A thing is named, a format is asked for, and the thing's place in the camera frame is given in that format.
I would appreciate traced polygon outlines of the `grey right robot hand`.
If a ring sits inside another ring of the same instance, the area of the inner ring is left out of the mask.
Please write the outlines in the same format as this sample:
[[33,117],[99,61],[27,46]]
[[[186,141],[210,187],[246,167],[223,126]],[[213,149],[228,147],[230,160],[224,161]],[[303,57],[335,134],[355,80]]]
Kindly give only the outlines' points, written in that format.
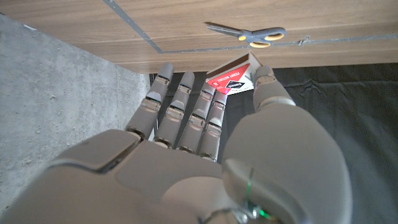
[[63,151],[15,199],[2,223],[350,223],[343,153],[268,66],[251,76],[253,114],[217,162],[226,96],[184,74],[154,138],[174,68],[166,63],[125,130]]

